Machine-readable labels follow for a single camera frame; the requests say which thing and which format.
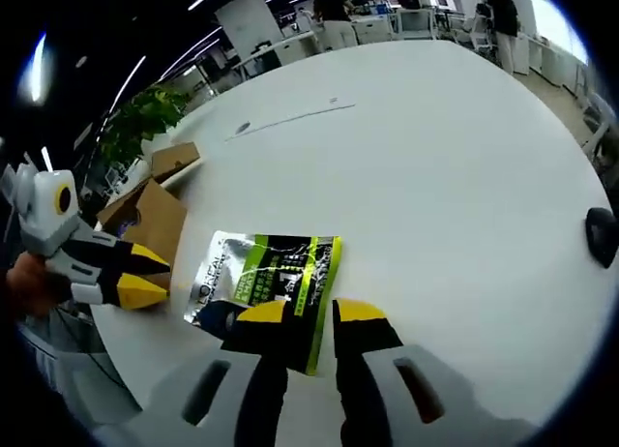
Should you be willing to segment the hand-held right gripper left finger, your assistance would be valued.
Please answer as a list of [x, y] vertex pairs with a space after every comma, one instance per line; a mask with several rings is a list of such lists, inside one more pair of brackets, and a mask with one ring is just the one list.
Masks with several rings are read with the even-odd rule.
[[282, 301], [244, 310], [218, 348], [166, 376], [131, 420], [104, 425], [102, 446], [272, 446], [287, 390]]

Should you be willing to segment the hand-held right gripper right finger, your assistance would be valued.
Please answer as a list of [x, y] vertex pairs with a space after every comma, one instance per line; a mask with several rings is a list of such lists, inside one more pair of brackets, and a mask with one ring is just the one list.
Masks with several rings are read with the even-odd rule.
[[344, 446], [521, 446], [536, 429], [491, 414], [462, 374], [402, 342], [374, 305], [333, 302]]

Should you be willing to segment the person's left hand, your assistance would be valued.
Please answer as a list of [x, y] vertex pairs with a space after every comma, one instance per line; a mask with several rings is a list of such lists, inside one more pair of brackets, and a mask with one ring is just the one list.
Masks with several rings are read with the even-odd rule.
[[46, 269], [42, 256], [21, 253], [6, 273], [6, 296], [13, 317], [42, 317], [71, 298], [69, 281]]

